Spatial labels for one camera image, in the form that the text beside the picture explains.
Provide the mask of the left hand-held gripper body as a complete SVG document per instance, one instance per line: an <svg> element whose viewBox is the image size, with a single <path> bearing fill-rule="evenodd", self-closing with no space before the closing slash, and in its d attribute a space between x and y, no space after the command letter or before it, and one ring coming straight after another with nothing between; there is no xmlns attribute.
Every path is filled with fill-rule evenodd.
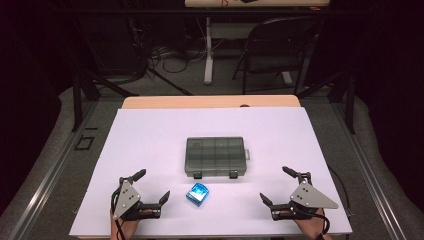
<svg viewBox="0 0 424 240"><path fill-rule="evenodd" d="M135 221L158 219L161 216L161 205L144 204L130 179L124 179L114 192L111 208L114 220Z"/></svg>

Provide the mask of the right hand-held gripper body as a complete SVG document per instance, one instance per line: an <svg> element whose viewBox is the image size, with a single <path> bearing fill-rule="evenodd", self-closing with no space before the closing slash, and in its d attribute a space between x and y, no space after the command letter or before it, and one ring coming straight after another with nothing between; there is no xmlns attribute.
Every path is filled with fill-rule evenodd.
<svg viewBox="0 0 424 240"><path fill-rule="evenodd" d="M287 204L271 204L271 216L278 220L307 220L322 217L319 209L337 209L339 205L307 181L302 181Z"/></svg>

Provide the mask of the small blue plastic case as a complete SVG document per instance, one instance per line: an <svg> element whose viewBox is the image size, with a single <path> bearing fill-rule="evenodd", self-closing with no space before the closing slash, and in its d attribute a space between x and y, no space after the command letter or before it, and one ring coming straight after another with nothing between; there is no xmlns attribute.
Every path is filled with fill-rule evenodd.
<svg viewBox="0 0 424 240"><path fill-rule="evenodd" d="M200 207L209 195L209 189L202 183L195 183L186 193L186 199Z"/></svg>

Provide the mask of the grey clear compartment storage box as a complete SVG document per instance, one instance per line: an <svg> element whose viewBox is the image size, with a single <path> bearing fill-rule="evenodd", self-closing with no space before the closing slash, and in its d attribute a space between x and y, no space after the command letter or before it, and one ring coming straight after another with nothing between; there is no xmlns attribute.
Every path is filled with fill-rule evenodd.
<svg viewBox="0 0 424 240"><path fill-rule="evenodd" d="M242 137L191 137L186 141L185 173L188 177L227 176L237 179L247 170Z"/></svg>

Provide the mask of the person's left hand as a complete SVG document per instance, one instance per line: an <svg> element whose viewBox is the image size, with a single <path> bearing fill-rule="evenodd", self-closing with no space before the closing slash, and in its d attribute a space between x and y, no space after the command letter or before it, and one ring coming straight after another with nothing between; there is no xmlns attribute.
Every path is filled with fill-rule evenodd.
<svg viewBox="0 0 424 240"><path fill-rule="evenodd" d="M110 240L123 240L123 237L126 240L130 240L134 236L139 226L139 220L123 221L122 219L119 219L115 221L113 219L113 213L110 213L110 226L111 226ZM123 237L120 235L118 227L121 227L121 231L124 234Z"/></svg>

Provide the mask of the person's right hand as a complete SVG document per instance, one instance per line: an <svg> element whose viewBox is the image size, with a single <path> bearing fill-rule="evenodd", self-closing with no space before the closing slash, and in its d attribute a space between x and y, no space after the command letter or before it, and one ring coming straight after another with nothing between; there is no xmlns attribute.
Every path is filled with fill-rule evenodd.
<svg viewBox="0 0 424 240"><path fill-rule="evenodd" d="M332 240L329 235L323 233L325 221L322 218L312 217L306 220L296 220L295 223L309 240Z"/></svg>

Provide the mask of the black metal stand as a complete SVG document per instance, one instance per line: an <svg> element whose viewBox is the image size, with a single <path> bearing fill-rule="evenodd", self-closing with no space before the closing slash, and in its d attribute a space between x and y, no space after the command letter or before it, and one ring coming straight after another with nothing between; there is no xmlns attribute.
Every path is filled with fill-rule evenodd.
<svg viewBox="0 0 424 240"><path fill-rule="evenodd" d="M134 93L130 93L129 91L119 87L109 80L106 80L94 72L78 71L74 77L72 86L74 105L74 125L72 128L73 132L78 130L83 121L82 94L85 94L89 101L98 101L100 99L100 92L95 86L96 83L100 83L101 85L106 86L123 97L134 96Z"/></svg>
<svg viewBox="0 0 424 240"><path fill-rule="evenodd" d="M320 90L327 84L333 85L330 93L327 95L327 98L331 103L339 103L342 98L345 98L344 122L349 132L354 134L355 130L353 126L353 117L355 102L355 78L352 74L347 72L335 73L324 81L318 84L314 84L312 87L308 87L306 90L302 90L300 93L296 93L295 96L298 99L303 99Z"/></svg>

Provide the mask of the black diagonal strut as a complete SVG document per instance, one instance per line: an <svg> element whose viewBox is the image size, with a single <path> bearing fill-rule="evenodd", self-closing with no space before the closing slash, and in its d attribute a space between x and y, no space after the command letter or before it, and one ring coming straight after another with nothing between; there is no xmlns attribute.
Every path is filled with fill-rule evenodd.
<svg viewBox="0 0 424 240"><path fill-rule="evenodd" d="M190 93L188 90L174 84L172 81L168 80L167 78L165 78L164 76L162 76L160 73L158 73L156 70L152 69L152 68L147 68L147 71L149 71L150 73L152 73L154 76L158 77L160 80L164 81L166 84L170 85L171 87L173 87L174 89L178 90L179 92L181 92L182 94L186 95L186 96L194 96L192 93Z"/></svg>

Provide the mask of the black folding chair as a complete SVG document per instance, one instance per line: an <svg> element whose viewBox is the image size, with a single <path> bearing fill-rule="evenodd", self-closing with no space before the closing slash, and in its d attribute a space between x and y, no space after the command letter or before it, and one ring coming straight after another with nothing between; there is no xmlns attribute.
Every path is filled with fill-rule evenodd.
<svg viewBox="0 0 424 240"><path fill-rule="evenodd" d="M242 93L247 92L247 74L297 71L299 81L309 46L320 26L320 21L312 17L272 18L254 26L232 77L235 79L242 72ZM294 92L299 89L298 81Z"/></svg>

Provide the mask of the black horizontal bar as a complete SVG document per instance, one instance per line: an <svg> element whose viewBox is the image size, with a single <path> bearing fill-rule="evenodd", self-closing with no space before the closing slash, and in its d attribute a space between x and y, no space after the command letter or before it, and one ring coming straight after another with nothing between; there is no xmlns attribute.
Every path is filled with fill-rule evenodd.
<svg viewBox="0 0 424 240"><path fill-rule="evenodd" d="M317 16L366 16L369 11L354 10L285 10L285 9L147 9L147 10L84 10L84 9L54 9L56 13L67 15L110 15L110 16L247 16L247 15L317 15Z"/></svg>

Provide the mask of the pale desk top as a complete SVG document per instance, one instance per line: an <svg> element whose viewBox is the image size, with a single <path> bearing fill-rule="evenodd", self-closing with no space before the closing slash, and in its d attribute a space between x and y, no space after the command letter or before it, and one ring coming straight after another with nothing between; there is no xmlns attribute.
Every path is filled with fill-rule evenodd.
<svg viewBox="0 0 424 240"><path fill-rule="evenodd" d="M331 0L184 0L186 7L315 7L327 6Z"/></svg>

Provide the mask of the metal floor rail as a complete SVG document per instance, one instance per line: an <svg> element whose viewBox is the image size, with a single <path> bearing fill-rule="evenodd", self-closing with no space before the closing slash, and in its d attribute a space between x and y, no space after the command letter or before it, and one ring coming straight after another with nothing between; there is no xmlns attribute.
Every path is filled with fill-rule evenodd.
<svg viewBox="0 0 424 240"><path fill-rule="evenodd" d="M356 162L361 172L362 178L370 192L374 205L379 212L385 228L391 240L407 240L406 235L399 224L397 217L393 211L391 204L380 186L379 180L373 172L368 159L359 144L357 137L351 133L350 129L345 124L345 115L342 107L339 104L331 105L338 122L341 124L344 134L353 148Z"/></svg>
<svg viewBox="0 0 424 240"><path fill-rule="evenodd" d="M2 240L25 240L44 208L63 169L67 157L77 143L85 125L91 118L97 102L88 102L83 108L81 125L72 132L71 103L63 103L56 125L44 145L37 161L0 217L0 227L5 233Z"/></svg>

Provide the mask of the white desk frame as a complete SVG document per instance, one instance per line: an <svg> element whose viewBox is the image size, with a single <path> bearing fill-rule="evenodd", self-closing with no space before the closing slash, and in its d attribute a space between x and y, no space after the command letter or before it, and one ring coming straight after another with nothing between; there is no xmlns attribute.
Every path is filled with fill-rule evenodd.
<svg viewBox="0 0 424 240"><path fill-rule="evenodd" d="M213 39L245 39L255 23L213 23L210 17L206 18L206 62L204 83L210 85L213 80Z"/></svg>

